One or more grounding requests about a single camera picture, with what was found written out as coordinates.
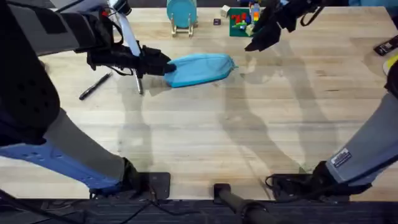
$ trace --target black pen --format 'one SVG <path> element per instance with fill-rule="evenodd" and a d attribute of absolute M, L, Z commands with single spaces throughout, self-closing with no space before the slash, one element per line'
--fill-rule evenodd
<path fill-rule="evenodd" d="M 106 75 L 104 75 L 104 77 L 98 80 L 98 82 L 96 82 L 94 85 L 90 86 L 86 91 L 84 91 L 79 96 L 79 100 L 84 100 L 85 98 L 87 98 L 87 96 L 92 94 L 100 85 L 102 85 L 107 79 L 109 79 L 110 76 L 112 76 L 112 73 L 107 73 Z"/>

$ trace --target wooden table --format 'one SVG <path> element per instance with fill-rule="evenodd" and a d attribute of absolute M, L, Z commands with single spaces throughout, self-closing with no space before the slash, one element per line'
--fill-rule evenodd
<path fill-rule="evenodd" d="M 228 37 L 227 19 L 213 26 L 218 13 L 198 9 L 192 39 L 171 37 L 165 9 L 133 9 L 129 16 L 141 44 L 171 58 L 232 56 L 239 68 L 218 82 L 170 89 L 162 77 L 147 75 L 140 96 L 134 77 L 114 75 L 80 101 L 108 70 L 92 71 L 85 54 L 73 52 L 41 59 L 71 119 L 138 170 L 170 172 L 170 198 L 211 198 L 214 183 L 228 182 L 244 198 L 270 199 L 262 184 L 267 175 L 310 172 L 377 108 L 386 58 L 372 47 L 397 31 L 384 8 L 328 8 L 270 49 L 246 53 L 250 39 Z M 353 200 L 398 200 L 397 168 Z M 18 197 L 88 197 L 83 184 L 23 161 L 1 158 L 0 174 L 0 188 Z"/>

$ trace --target blue fabric bag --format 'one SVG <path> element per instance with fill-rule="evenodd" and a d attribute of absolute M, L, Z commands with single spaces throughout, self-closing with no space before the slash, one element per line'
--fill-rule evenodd
<path fill-rule="evenodd" d="M 164 75 L 173 88 L 197 85 L 226 78 L 235 64 L 227 54 L 192 54 L 169 61 L 177 69 Z"/>

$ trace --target label sticker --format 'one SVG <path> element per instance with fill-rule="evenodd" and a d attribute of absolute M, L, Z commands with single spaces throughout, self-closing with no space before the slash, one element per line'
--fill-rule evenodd
<path fill-rule="evenodd" d="M 351 153 L 349 153 L 347 148 L 342 149 L 337 155 L 335 155 L 330 162 L 334 167 L 339 167 L 347 162 L 351 158 Z"/>

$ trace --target wood grain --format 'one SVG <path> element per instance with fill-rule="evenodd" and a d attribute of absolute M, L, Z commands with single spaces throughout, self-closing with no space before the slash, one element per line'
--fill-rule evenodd
<path fill-rule="evenodd" d="M 199 8 L 192 39 L 171 37 L 165 9 L 133 9 L 129 21 L 141 44 L 171 58 L 232 56 L 239 68 L 218 82 L 170 89 L 147 75 L 139 96 L 134 77 L 114 75 L 80 101 L 107 69 L 92 71 L 73 52 L 41 59 L 71 119 L 138 170 L 170 172 L 170 198 L 211 198 L 214 183 L 228 182 L 244 198 L 270 199 L 267 175 L 310 172 L 372 115 L 386 92 L 385 59 L 372 47 L 397 31 L 381 7 L 327 8 L 279 44 L 246 53 L 250 39 L 228 37 L 228 20 L 213 26 L 216 17 L 217 8 Z M 353 200 L 398 200 L 397 168 Z M 18 197 L 88 197 L 83 184 L 23 161 L 0 158 L 0 173 L 0 188 Z"/>

